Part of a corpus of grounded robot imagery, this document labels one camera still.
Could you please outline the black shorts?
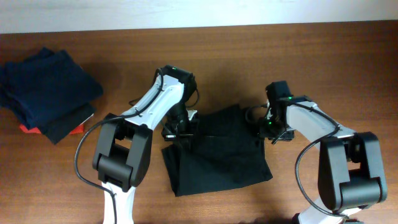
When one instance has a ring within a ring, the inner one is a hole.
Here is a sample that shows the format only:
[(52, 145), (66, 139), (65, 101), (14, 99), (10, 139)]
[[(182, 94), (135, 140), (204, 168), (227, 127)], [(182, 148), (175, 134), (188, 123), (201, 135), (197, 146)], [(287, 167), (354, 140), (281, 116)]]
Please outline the black shorts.
[(231, 105), (199, 117), (198, 134), (190, 148), (177, 144), (162, 150), (175, 196), (203, 194), (247, 187), (271, 180), (264, 140)]

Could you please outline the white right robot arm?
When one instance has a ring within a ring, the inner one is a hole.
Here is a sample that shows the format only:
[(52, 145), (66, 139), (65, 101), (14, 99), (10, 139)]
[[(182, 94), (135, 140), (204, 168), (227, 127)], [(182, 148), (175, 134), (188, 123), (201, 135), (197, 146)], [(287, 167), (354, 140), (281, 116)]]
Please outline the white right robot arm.
[[(309, 140), (295, 161), (295, 180), (310, 206), (293, 223), (354, 223), (351, 215), (387, 198), (380, 143), (372, 132), (358, 133), (327, 114), (306, 96), (272, 96), (265, 105), (266, 137), (277, 142), (298, 131)], [(300, 179), (299, 165), (311, 149), (319, 150), (318, 193), (312, 200)]]

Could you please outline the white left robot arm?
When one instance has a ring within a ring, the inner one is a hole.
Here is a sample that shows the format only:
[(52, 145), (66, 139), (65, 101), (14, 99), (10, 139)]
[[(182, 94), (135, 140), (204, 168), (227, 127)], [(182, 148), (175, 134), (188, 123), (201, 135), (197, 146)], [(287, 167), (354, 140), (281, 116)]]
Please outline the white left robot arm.
[(166, 65), (156, 71), (153, 86), (131, 109), (106, 116), (92, 163), (106, 190), (104, 223), (133, 222), (136, 187), (149, 168), (153, 132), (163, 118), (163, 138), (190, 147), (197, 112), (185, 103), (196, 90), (193, 73)]

